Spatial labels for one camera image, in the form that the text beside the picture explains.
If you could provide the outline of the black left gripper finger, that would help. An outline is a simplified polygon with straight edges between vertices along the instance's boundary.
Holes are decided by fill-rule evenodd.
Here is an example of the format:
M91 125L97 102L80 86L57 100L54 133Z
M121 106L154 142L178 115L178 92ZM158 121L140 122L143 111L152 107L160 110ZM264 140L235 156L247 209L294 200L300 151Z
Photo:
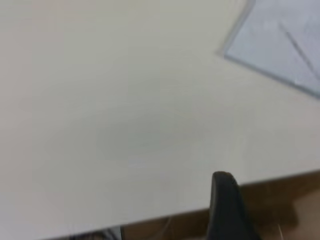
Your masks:
M207 240L259 240L242 198L229 172L212 175Z

